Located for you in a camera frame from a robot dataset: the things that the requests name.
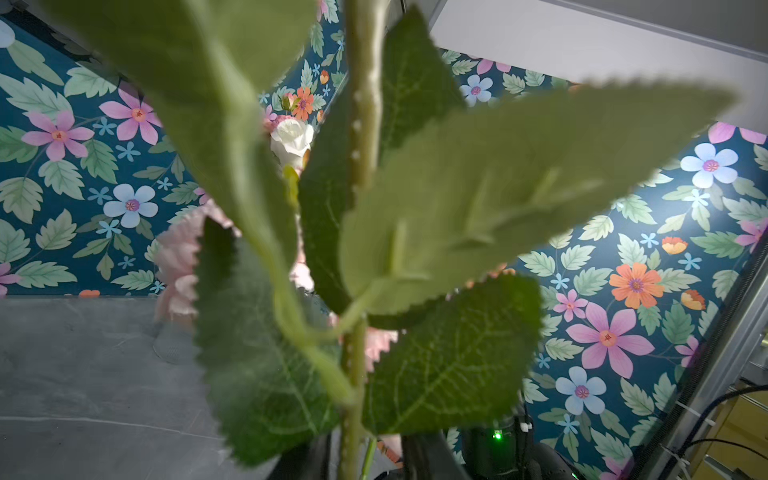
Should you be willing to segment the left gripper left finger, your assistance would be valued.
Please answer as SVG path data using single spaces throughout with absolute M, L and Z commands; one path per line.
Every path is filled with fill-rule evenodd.
M 332 435 L 318 436 L 280 456 L 267 480 L 328 480 Z

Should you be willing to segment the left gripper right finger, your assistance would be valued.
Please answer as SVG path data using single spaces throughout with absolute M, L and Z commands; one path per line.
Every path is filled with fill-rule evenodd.
M 441 431 L 401 437 L 407 480 L 470 480 Z

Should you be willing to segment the artificial flower bunch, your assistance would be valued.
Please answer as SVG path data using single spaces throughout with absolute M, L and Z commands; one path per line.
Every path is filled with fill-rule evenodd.
M 340 431 L 488 425 L 518 402 L 542 327 L 536 280 L 500 265 L 649 179 L 735 100 L 632 81 L 469 106 L 409 10 L 346 5 L 348 75 L 291 189 L 259 93 L 314 24 L 313 1 L 45 1 L 136 83 L 209 200 L 194 273 L 198 362 L 244 467 Z M 290 273 L 303 246 L 315 287 Z M 367 329 L 398 341 L 366 369 Z

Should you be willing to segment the large pink rose stem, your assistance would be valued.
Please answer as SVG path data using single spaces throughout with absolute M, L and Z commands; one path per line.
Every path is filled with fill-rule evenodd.
M 161 293 L 156 318 L 180 322 L 188 327 L 194 326 L 197 310 L 194 302 L 197 300 L 195 287 L 198 277 L 194 273 L 198 263 L 197 255 L 200 251 L 200 238 L 206 219 L 212 219 L 225 229 L 232 229 L 236 237 L 241 237 L 241 231 L 234 225 L 224 212 L 209 200 L 202 206 L 194 209 L 173 224 L 167 231 L 158 237 L 157 251 L 154 262 L 158 267 L 157 278 L 165 284 L 165 290 Z M 297 287 L 304 288 L 310 293 L 314 292 L 314 281 L 306 264 L 301 241 L 299 253 L 294 263 L 290 279 Z M 366 333 L 365 356 L 366 369 L 373 372 L 375 363 L 380 356 L 390 350 L 391 344 L 398 341 L 397 331 L 380 330 L 369 327 Z

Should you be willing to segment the small white bud stem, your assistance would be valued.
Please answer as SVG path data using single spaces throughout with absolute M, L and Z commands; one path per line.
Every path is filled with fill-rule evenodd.
M 280 120 L 270 134 L 270 148 L 282 167 L 301 174 L 308 163 L 315 130 L 311 124 L 292 117 Z

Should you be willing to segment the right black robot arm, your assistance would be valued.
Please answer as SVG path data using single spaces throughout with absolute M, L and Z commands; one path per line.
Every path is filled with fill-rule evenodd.
M 462 429 L 459 438 L 464 468 L 472 479 L 584 479 L 555 449 L 534 441 L 534 425 L 528 415 Z

